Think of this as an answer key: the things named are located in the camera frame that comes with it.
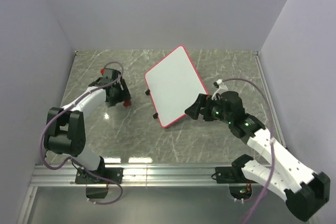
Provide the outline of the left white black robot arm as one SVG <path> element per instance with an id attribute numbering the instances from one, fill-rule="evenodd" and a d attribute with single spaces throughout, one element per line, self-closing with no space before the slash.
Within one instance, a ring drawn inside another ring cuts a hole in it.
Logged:
<path id="1" fill-rule="evenodd" d="M 103 158 L 86 146 L 85 118 L 104 103 L 131 105 L 131 95 L 122 75 L 123 70 L 105 67 L 101 77 L 89 84 L 78 98 L 62 108 L 53 107 L 48 111 L 40 142 L 43 162 L 43 150 L 66 155 L 66 160 L 77 164 L 94 183 L 104 181 L 107 171 Z"/>

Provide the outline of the pink framed whiteboard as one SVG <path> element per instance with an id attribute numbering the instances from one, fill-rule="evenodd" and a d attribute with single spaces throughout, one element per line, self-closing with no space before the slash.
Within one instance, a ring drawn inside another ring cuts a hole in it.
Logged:
<path id="1" fill-rule="evenodd" d="M 157 62 L 145 73 L 144 78 L 159 124 L 163 128 L 184 117 L 184 111 L 196 101 L 200 93 L 208 94 L 183 45 Z"/>

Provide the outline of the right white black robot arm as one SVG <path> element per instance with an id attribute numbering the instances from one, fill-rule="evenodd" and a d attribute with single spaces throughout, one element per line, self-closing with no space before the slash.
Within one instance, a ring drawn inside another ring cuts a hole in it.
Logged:
<path id="1" fill-rule="evenodd" d="M 199 94 L 185 114 L 193 120 L 202 115 L 205 121 L 226 123 L 236 138 L 259 153 L 271 167 L 241 156 L 238 158 L 240 164 L 232 168 L 233 179 L 238 182 L 252 180 L 264 186 L 278 195 L 297 219 L 308 221 L 329 201 L 329 176 L 315 172 L 296 159 L 271 136 L 259 119 L 245 112 L 237 92 L 226 91 L 214 97 Z"/>

